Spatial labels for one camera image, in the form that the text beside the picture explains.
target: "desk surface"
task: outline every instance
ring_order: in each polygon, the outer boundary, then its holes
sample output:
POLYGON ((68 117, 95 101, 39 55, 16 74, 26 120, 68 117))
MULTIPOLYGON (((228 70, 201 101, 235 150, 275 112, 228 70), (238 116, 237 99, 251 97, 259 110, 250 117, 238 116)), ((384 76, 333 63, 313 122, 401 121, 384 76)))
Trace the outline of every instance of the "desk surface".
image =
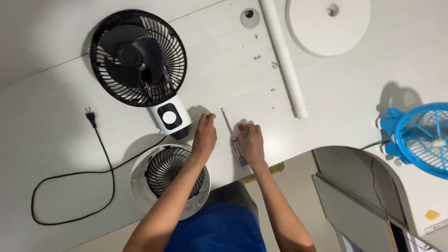
MULTIPOLYGON (((285 2, 276 4, 310 114, 305 120, 294 117, 281 73, 271 66, 276 57, 264 22, 249 30, 239 21, 244 8, 259 9, 256 0, 222 1, 170 22, 187 51, 187 75, 179 91, 184 105, 194 120, 203 112, 217 115, 218 141, 207 163, 212 188, 250 172, 241 169, 233 156, 221 107, 234 125, 247 121, 261 125, 266 161, 273 165, 321 146, 362 148, 381 140, 373 124, 387 107, 407 110, 446 100, 448 30, 442 20, 448 3, 373 1, 362 41, 346 54, 327 59, 298 49, 285 24, 285 2), (257 55, 262 58, 254 61, 257 55)), ((143 217, 129 191, 134 164, 130 162, 116 170, 116 197, 101 213, 61 226, 33 222, 30 197, 41 179, 107 169, 84 116, 86 106, 97 115, 99 133, 114 165, 162 138, 146 108, 122 104, 98 84, 88 56, 0 89, 0 244, 4 250, 62 251, 143 217)), ((182 142, 191 144, 192 137, 182 142)), ((447 218, 448 202, 441 198, 448 190, 446 180, 413 165, 391 165, 391 169, 406 191, 414 232, 423 235, 426 227, 447 218), (429 209, 441 213, 441 218, 426 219, 429 209)), ((49 182, 37 193, 37 215, 48 222, 79 217, 105 205, 111 192, 110 174, 49 182)))

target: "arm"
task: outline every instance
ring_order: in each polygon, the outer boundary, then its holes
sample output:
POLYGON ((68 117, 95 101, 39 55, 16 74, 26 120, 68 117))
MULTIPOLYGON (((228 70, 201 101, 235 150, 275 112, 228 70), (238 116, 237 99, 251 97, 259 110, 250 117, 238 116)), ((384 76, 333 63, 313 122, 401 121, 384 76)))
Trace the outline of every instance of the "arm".
POLYGON ((216 115, 212 113, 202 114, 187 163, 135 228, 123 252, 153 252, 165 249, 191 189, 215 147, 216 129, 213 126, 215 117, 216 115))
POLYGON ((313 241, 281 193, 264 161, 260 125, 248 124, 249 135, 240 134, 238 141, 260 186, 274 236, 282 252, 316 252, 313 241))

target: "forearm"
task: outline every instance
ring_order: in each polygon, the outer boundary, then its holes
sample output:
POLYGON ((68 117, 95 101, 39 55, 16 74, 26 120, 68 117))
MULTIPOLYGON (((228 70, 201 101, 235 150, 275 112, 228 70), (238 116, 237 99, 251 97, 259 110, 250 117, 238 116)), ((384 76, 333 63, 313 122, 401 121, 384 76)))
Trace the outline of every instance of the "forearm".
POLYGON ((282 252, 315 252, 313 241, 305 227, 278 188, 265 162, 258 164, 255 177, 263 194, 269 221, 282 252))
POLYGON ((190 156, 174 181, 132 233, 124 252, 164 250, 204 163, 200 157, 190 156))

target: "black fan grille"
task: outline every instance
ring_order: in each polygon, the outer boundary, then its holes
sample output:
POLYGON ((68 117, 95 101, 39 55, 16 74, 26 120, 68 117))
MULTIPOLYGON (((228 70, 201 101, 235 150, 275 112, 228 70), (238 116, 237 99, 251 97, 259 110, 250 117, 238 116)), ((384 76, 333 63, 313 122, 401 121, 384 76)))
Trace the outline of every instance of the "black fan grille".
POLYGON ((187 68, 185 48, 174 29, 158 16, 140 10, 120 11, 105 18, 92 38, 90 60, 101 85, 119 101, 136 107, 155 106, 173 97, 184 81, 187 68), (164 56, 169 80, 162 78, 158 85, 150 86, 140 78, 140 84, 149 94, 149 99, 139 87, 128 88, 117 83, 104 67, 106 57, 115 64, 120 62, 103 50, 99 39, 114 27, 128 24, 147 29, 151 34, 149 36, 157 41, 164 56))
MULTIPOLYGON (((148 161, 148 168, 145 172, 146 181, 154 195, 159 198, 165 189, 171 184, 177 172, 185 165, 189 150, 182 148, 166 148, 148 161)), ((198 195, 199 189, 204 182, 204 168, 191 189, 189 199, 198 195)))

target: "circular fan grille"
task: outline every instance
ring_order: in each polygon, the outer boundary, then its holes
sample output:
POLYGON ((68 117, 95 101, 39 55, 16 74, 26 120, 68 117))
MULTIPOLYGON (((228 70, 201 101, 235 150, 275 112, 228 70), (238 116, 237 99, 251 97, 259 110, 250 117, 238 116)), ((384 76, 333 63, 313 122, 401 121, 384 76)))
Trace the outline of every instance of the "circular fan grille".
POLYGON ((407 118, 399 133, 401 144, 420 168, 447 172, 448 111, 431 110, 407 118))
MULTIPOLYGON (((169 184, 174 180, 177 173, 187 162, 189 150, 182 148, 166 148, 148 161, 148 168, 145 172, 146 181, 151 191, 159 198, 169 184)), ((190 192, 189 199, 199 193, 199 189, 204 182, 204 168, 201 170, 193 189, 190 192)))
POLYGON ((173 97, 185 78, 187 58, 184 45, 174 29, 163 19, 141 10, 124 10, 105 18, 93 35, 90 45, 90 61, 100 84, 116 99, 131 106, 151 107, 173 97), (112 79, 105 69, 104 59, 120 64, 118 59, 107 54, 99 43, 99 39, 116 26, 137 25, 147 29, 162 50, 167 73, 158 85, 150 86, 140 78, 139 87, 128 88, 112 79))

